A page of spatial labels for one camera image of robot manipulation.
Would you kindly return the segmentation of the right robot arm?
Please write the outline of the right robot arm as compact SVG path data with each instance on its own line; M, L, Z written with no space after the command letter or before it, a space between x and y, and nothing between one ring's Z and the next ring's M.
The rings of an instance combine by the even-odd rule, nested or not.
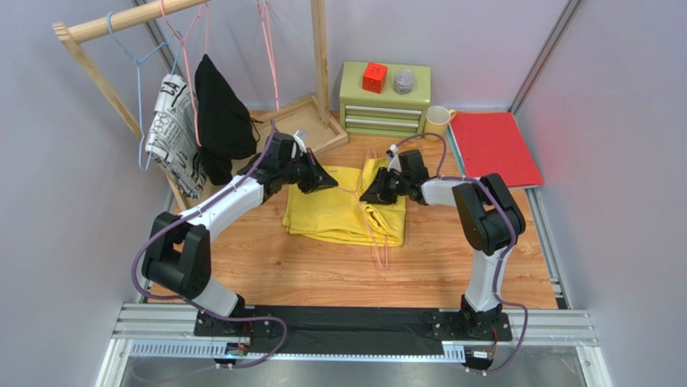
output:
M473 248L468 287L459 312L451 313L444 325L446 332L458 339L510 340L501 286L506 262L526 224L502 177L497 173L478 179L432 177L420 151L387 154L389 166L377 170L360 200L391 205L405 196L422 206L454 206Z

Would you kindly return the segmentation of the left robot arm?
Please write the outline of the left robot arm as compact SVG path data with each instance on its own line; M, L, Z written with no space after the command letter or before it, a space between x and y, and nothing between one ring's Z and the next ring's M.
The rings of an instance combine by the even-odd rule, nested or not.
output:
M217 236L287 185L304 194L338 185L305 145L306 137L303 130L273 131L263 151L220 191L178 215L159 214L135 268L200 311L230 318L241 298L212 276L211 245Z

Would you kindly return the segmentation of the yellow trousers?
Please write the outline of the yellow trousers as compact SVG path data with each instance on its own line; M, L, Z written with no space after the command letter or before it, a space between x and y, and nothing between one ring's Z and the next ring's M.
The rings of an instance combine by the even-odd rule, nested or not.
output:
M360 195L371 185L378 169L387 167L385 158L368 160L364 167L364 180L358 197L337 190L354 189L360 168L329 165L325 170L339 183L337 188L302 193L294 185L289 187L282 225L291 235L338 244L373 246L364 220L356 204ZM392 205L361 202L379 244L388 239L390 247L404 244L406 201L401 198Z

